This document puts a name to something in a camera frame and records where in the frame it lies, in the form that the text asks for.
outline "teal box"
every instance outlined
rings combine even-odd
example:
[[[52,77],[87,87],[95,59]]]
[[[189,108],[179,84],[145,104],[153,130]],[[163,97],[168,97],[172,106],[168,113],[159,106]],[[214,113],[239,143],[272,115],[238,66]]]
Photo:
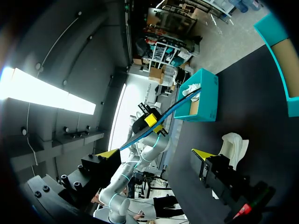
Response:
[[[267,16],[265,16],[257,24],[255,24],[254,27],[259,33],[259,35],[262,37],[262,39],[265,41],[277,65],[277,69],[280,73],[281,81],[285,90],[285,97],[287,101],[289,117],[299,117],[299,97],[289,96],[284,74],[271,48],[273,45],[287,39],[288,34],[283,25],[273,14],[268,14]]]
[[[215,121],[218,105],[218,77],[213,73],[200,69],[179,88],[178,100],[183,98],[182,92],[189,88],[189,85],[200,83],[201,92],[199,97],[198,112],[189,115],[191,100],[181,105],[174,114],[174,118],[186,121]]]

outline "wire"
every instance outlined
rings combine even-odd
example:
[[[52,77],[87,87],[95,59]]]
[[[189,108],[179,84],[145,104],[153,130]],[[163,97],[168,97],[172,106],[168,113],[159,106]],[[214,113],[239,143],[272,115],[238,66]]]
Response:
[[[31,169],[32,169],[32,173],[33,173],[33,175],[36,176],[36,174],[35,174],[35,172],[34,172],[34,170],[33,170],[33,166],[31,166]]]
[[[76,18],[62,33],[61,35],[57,38],[57,40],[54,42],[54,44],[52,45],[52,47],[50,48],[50,50],[48,51],[46,57],[43,59],[43,62],[41,64],[41,67],[43,67],[43,65],[45,64],[50,52],[53,50],[53,48],[55,47],[55,45],[57,44],[57,42],[60,40],[60,38],[65,34],[65,32],[78,20],[78,18]],[[28,119],[29,119],[29,111],[30,111],[30,103],[28,104],[28,110],[27,110],[27,119],[26,119],[26,132],[28,133]],[[29,147],[31,148],[32,152],[33,152],[33,155],[34,155],[34,159],[36,161],[36,165],[38,166],[38,163],[37,163],[37,159],[36,159],[36,153],[35,151],[33,150],[32,146],[30,145],[29,143],[29,139],[27,137],[27,143],[29,145]]]
[[[182,223],[186,223],[186,222],[188,222],[189,220],[187,220],[187,221],[184,221],[184,222],[182,222]],[[179,224],[182,224],[182,223],[179,223]]]
[[[140,215],[136,212],[131,211],[130,209],[128,209],[128,211],[133,213],[134,215]],[[149,219],[165,218],[165,219],[172,219],[172,220],[185,220],[185,222],[188,221],[188,220],[186,221],[186,219],[182,219],[182,218],[166,218],[166,217],[146,217],[146,218],[149,218]]]
[[[201,88],[194,90],[193,92],[189,93],[188,95],[181,98],[178,102],[176,102],[172,107],[168,108],[167,111],[165,111],[162,114],[162,117],[157,121],[155,125],[153,125],[151,128],[149,128],[146,132],[141,134],[136,139],[130,141],[129,143],[125,143],[121,148],[121,150],[124,150],[125,148],[131,146],[135,142],[139,141],[140,139],[148,136],[159,124],[161,124],[171,113],[173,113],[176,109],[178,109],[182,104],[184,104],[187,100],[191,99],[192,97],[196,96],[201,91]]]
[[[35,161],[36,161],[36,165],[38,166],[37,159],[36,159],[36,153],[35,153],[35,151],[33,150],[32,146],[30,145],[30,143],[29,143],[29,138],[28,138],[28,137],[27,137],[27,143],[28,143],[29,147],[31,148],[31,150],[32,150],[32,152],[33,152],[34,159],[35,159]]]
[[[150,204],[150,205],[154,205],[154,204],[151,204],[151,203],[148,203],[148,202],[140,202],[140,201],[135,201],[133,199],[129,199],[130,201],[133,201],[133,202],[138,202],[138,203],[143,203],[143,204]],[[181,207],[176,207],[176,206],[170,206],[170,207],[164,207],[164,209],[168,209],[168,208],[176,208],[176,209],[181,209]]]

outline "black table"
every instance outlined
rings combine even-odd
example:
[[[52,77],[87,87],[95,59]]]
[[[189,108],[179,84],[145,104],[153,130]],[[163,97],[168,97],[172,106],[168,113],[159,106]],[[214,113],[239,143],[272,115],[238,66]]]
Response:
[[[276,189],[263,223],[292,220],[297,215],[299,171],[299,118],[289,118],[285,93],[274,60],[263,46],[218,74],[216,122],[184,122],[169,184],[192,224],[223,223],[228,206],[212,198],[190,166],[192,148],[218,154],[221,137],[235,132],[249,139],[237,171],[250,175],[251,184],[262,180]]]

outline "bolt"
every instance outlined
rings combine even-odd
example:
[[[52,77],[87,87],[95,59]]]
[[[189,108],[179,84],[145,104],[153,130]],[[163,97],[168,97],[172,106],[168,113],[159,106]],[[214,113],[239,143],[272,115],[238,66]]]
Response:
[[[41,192],[36,191],[36,192],[34,193],[34,196],[37,197],[37,198],[40,198],[40,197],[42,196],[42,194],[41,194]]]
[[[68,183],[69,182],[69,178],[65,174],[61,175],[61,179],[62,179],[63,183]]]
[[[47,185],[44,185],[44,186],[43,186],[43,191],[44,191],[44,192],[49,192],[49,191],[50,191],[50,188],[49,188]]]
[[[78,181],[74,182],[74,187],[76,190],[81,190],[82,189],[82,184]]]
[[[27,134],[27,130],[25,127],[21,127],[22,135],[25,136]]]
[[[64,127],[64,131],[65,132],[69,132],[69,128],[68,127]]]
[[[36,70],[39,70],[41,68],[42,64],[40,64],[39,62],[36,63]]]
[[[83,169],[83,165],[78,165],[78,169],[80,170],[80,171],[83,171],[84,169]]]

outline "black pants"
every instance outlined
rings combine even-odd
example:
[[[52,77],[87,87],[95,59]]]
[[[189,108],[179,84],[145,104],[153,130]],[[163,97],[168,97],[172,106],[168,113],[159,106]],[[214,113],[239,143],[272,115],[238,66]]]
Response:
[[[183,215],[184,212],[181,209],[168,209],[169,207],[177,204],[178,201],[175,196],[168,196],[168,197],[154,197],[154,207],[156,210],[157,217],[161,218],[170,218],[173,216],[180,216]]]

